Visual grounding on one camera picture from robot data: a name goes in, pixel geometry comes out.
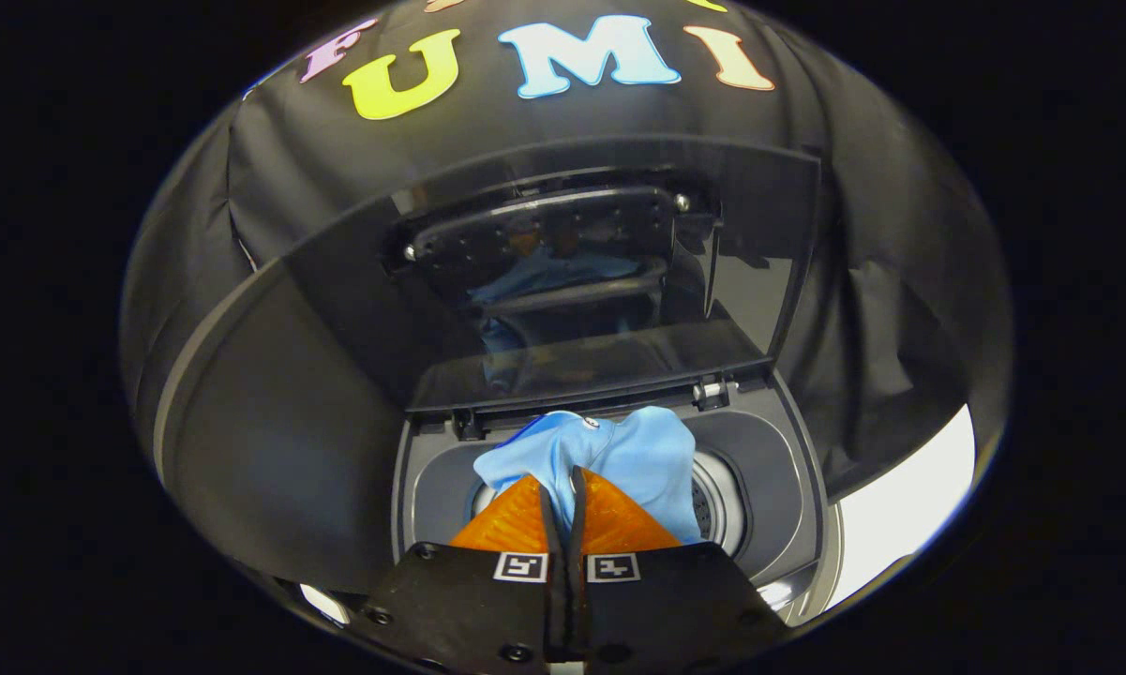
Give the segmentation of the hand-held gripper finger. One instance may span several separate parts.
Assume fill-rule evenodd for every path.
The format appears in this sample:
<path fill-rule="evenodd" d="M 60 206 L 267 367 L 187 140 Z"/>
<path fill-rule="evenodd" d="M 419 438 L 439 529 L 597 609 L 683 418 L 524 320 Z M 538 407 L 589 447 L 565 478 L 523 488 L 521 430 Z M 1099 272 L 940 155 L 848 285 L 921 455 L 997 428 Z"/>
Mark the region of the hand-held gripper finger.
<path fill-rule="evenodd" d="M 588 674 L 720 674 L 789 640 L 721 547 L 683 547 L 592 470 L 574 470 L 572 486 L 570 639 Z"/>
<path fill-rule="evenodd" d="M 446 543 L 421 541 L 345 632 L 418 674 L 546 674 L 565 640 L 565 581 L 549 495 L 531 476 Z"/>

